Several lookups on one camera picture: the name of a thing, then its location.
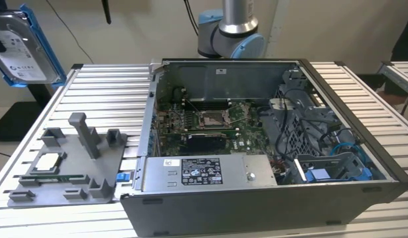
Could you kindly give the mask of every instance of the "warning label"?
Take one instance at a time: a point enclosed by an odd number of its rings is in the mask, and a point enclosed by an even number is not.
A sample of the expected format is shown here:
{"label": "warning label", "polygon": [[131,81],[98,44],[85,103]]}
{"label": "warning label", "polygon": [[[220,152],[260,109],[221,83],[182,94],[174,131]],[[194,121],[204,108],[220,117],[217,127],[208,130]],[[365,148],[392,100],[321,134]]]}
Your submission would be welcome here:
{"label": "warning label", "polygon": [[222,184],[218,158],[181,160],[182,185]]}

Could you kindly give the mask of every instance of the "aluminum slatted table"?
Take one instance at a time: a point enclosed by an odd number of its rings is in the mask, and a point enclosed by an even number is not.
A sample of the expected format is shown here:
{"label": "aluminum slatted table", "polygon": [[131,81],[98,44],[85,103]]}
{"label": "aluminum slatted table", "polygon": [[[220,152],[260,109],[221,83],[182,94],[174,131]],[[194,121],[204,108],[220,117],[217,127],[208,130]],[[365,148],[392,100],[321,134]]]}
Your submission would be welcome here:
{"label": "aluminum slatted table", "polygon": [[[314,62],[313,67],[385,147],[408,174],[408,122],[380,99],[345,66]],[[118,128],[129,135],[119,170],[135,166],[135,151],[147,91],[147,65],[83,65],[71,69],[65,87],[53,98],[0,172],[0,237],[134,237],[117,197],[130,184],[117,183],[114,203],[67,207],[7,209],[7,193],[17,176],[26,172],[41,148],[43,128],[58,126],[74,133],[66,119],[85,112],[86,123],[97,132]],[[408,191],[388,204],[373,205],[350,224],[260,233],[218,235],[246,237],[408,237]]]}

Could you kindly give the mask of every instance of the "hard drive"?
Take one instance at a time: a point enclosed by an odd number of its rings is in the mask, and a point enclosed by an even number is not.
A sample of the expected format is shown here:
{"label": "hard drive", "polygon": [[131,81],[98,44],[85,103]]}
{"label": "hard drive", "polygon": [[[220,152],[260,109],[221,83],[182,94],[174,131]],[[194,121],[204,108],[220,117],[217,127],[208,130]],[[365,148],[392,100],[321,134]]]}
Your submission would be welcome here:
{"label": "hard drive", "polygon": [[0,71],[13,87],[62,84],[65,74],[31,10],[0,10]]}

